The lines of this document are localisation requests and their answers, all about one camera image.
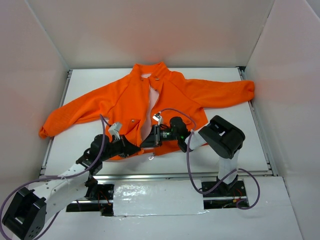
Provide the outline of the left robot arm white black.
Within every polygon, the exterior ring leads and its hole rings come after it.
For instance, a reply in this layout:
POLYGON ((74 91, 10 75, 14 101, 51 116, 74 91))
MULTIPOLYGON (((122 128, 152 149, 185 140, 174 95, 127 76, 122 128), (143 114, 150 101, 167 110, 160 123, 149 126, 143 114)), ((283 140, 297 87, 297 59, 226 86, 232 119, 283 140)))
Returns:
POLYGON ((97 135, 90 147, 64 173, 45 179, 33 189, 23 186, 10 202, 1 223, 21 240, 35 239, 46 222, 71 202, 98 194, 94 176, 102 169, 103 162, 113 157, 130 157, 140 147, 129 142, 124 135, 119 139, 105 134, 97 135))

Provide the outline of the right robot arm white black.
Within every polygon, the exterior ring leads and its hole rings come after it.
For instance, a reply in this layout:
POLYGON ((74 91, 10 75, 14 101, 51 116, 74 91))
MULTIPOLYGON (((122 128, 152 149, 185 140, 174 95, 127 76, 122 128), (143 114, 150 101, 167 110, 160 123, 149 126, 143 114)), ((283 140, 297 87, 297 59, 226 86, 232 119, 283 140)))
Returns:
POLYGON ((189 131, 182 118, 170 119, 169 126, 161 123, 152 126, 150 134, 140 144, 141 148, 157 148, 166 141, 176 141, 179 149, 187 153, 187 171, 191 184, 195 187, 190 166, 190 152, 207 144, 219 156, 217 183, 209 190, 194 189, 207 195, 218 189, 223 196, 235 190, 238 181, 238 156, 245 140, 245 134, 219 115, 214 116, 206 125, 197 131, 189 131))

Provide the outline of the orange zip jacket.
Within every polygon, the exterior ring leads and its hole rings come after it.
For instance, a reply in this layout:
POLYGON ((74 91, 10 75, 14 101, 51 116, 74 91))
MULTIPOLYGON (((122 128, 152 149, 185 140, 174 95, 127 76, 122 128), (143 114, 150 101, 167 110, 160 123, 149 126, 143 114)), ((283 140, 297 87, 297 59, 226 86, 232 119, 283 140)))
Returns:
POLYGON ((75 124, 103 116, 121 123, 120 134, 134 145, 142 143, 142 128, 160 113, 166 123, 181 116, 188 129, 207 124, 205 109, 228 108, 252 100, 250 80, 219 82, 187 79, 163 63, 135 64, 123 78, 90 91, 54 110, 40 128, 41 138, 54 137, 75 124))

